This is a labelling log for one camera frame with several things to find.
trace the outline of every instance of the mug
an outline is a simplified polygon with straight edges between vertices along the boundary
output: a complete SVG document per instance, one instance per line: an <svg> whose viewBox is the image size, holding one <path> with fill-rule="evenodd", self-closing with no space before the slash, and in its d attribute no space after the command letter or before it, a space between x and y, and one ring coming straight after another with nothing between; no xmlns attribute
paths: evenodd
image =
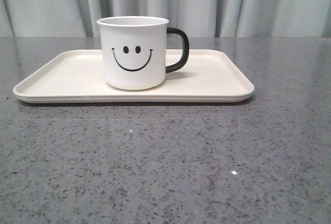
<svg viewBox="0 0 331 224"><path fill-rule="evenodd" d="M97 21L100 27L103 73L106 82L131 91L161 84L166 73L181 69L189 55L187 35L168 27L169 20L158 17L108 17ZM166 66L167 34L183 39L180 60Z"/></svg>

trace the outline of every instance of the mug handle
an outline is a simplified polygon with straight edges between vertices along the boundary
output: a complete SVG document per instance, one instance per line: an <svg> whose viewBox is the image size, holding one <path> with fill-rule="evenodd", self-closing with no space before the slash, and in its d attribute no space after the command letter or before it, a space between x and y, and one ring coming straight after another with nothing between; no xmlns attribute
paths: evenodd
<svg viewBox="0 0 331 224"><path fill-rule="evenodd" d="M180 60L176 64L168 65L165 67L166 68L165 72L169 73L181 69L186 64L190 52L190 44L188 42L187 35L178 28L168 27L167 34L178 34L182 37L182 41L183 41L183 53Z"/></svg>

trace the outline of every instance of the smiley face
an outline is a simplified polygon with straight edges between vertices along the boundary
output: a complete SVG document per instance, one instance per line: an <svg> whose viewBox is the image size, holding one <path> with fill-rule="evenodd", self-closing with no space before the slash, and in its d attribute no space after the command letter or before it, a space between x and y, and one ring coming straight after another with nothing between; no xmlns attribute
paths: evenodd
<svg viewBox="0 0 331 224"><path fill-rule="evenodd" d="M153 49L150 49L150 50L149 50L149 58L147 59L147 61L146 61L146 62L143 61L141 67L139 67L139 68L134 68L134 69L126 68L126 67L124 67L123 65L121 65L121 63L118 61L119 58L117 58L116 55L115 55L115 48L112 48L112 50L113 50L113 54L114 54L115 61L116 61L116 63L118 64L118 66L120 66L121 69L126 70L126 71L139 71L139 70L142 70L143 68L145 68L146 65L149 63L149 61L151 60L151 57L152 57L152 50L153 50ZM136 54L140 53L140 52L141 52L141 47L140 47L140 46L136 46L135 51L136 51ZM122 54L121 56L125 56L125 55L128 54L129 52L130 52L129 48L128 48L127 46L124 46L124 47L123 47L123 53L124 53L124 54Z"/></svg>

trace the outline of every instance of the rectangular tray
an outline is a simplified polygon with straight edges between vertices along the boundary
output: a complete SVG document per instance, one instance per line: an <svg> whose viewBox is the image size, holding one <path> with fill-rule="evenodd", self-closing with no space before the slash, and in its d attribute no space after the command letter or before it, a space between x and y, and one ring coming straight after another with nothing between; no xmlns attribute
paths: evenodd
<svg viewBox="0 0 331 224"><path fill-rule="evenodd" d="M181 50L167 50L167 65ZM17 84L16 97L29 103L67 102L239 102L249 98L253 84L222 52L190 50L187 64L168 73L165 81L143 91L124 91L103 79L101 50L59 54Z"/></svg>

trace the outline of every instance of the black dot eye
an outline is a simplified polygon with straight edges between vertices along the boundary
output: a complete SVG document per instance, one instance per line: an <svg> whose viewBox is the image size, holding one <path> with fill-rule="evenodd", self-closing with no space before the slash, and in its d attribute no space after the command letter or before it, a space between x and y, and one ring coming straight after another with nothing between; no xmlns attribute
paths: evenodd
<svg viewBox="0 0 331 224"><path fill-rule="evenodd" d="M137 46L137 47L136 47L136 52L137 52L137 53L140 53L140 51L141 51L140 46Z"/></svg>
<svg viewBox="0 0 331 224"><path fill-rule="evenodd" d="M129 52L129 48L128 47L123 47L123 52L124 53L128 53Z"/></svg>

